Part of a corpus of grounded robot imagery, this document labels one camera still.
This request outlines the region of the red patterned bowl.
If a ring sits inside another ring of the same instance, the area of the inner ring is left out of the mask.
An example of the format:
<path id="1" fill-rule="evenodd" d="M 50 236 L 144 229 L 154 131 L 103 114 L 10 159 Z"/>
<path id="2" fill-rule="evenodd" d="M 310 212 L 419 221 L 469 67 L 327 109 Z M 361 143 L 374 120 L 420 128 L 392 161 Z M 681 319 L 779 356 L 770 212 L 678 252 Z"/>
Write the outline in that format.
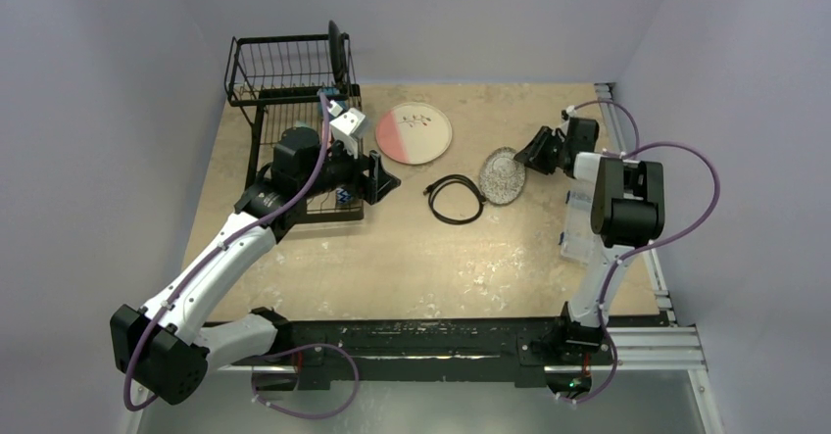
<path id="1" fill-rule="evenodd" d="M 354 195 L 346 188 L 340 187 L 335 190 L 335 204 L 337 208 L 350 208 L 354 202 Z"/>

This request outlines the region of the grey speckled oval dish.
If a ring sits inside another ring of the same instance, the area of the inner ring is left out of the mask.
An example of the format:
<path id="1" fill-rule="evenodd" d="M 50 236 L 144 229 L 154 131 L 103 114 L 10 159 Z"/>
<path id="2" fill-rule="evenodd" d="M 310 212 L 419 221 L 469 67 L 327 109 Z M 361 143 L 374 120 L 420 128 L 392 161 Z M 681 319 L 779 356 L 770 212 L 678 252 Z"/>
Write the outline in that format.
<path id="1" fill-rule="evenodd" d="M 515 155 L 515 149 L 501 147 L 494 150 L 483 163 L 478 185 L 490 204 L 506 206 L 523 192 L 526 170 L 522 163 L 514 159 Z"/>

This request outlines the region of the black plate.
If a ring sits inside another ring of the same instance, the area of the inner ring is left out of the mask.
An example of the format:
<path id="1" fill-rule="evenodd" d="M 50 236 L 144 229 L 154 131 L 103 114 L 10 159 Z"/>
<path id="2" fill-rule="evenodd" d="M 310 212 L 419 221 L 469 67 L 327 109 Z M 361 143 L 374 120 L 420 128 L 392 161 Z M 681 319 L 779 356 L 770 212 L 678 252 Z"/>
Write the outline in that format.
<path id="1" fill-rule="evenodd" d="M 328 43 L 330 65 L 334 82 L 338 86 L 344 85 L 347 75 L 345 37 L 338 24 L 333 20 L 328 22 Z"/>

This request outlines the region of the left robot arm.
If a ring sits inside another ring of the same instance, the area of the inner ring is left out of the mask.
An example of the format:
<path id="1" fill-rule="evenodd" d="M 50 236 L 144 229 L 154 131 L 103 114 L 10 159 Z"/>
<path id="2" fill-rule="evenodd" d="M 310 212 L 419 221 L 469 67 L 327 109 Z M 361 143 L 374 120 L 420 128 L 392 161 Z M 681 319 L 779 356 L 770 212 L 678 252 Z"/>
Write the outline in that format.
<path id="1" fill-rule="evenodd" d="M 310 127 L 284 131 L 271 162 L 198 258 L 142 306 L 122 305 L 111 316 L 125 407 L 139 411 L 157 399 L 180 404 L 209 373 L 233 362 L 286 361 L 292 338 L 280 330 L 273 311 L 256 309 L 216 327 L 204 324 L 242 275 L 288 234 L 310 198 L 342 188 L 374 205 L 400 184 L 374 150 L 352 153 L 328 132 Z"/>

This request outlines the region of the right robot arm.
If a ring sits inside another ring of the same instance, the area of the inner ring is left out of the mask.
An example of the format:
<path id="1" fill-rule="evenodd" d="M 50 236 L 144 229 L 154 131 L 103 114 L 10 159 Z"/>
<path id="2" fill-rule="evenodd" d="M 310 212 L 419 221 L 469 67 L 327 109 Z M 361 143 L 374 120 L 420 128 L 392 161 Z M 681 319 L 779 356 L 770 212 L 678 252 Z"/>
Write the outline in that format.
<path id="1" fill-rule="evenodd" d="M 571 118 L 566 130 L 542 126 L 514 159 L 544 174 L 561 170 L 593 187 L 589 224 L 595 250 L 559 322 L 541 342 L 562 362 L 605 343 L 611 301 L 638 250 L 655 243 L 665 224 L 664 169 L 658 162 L 595 151 L 597 121 Z"/>

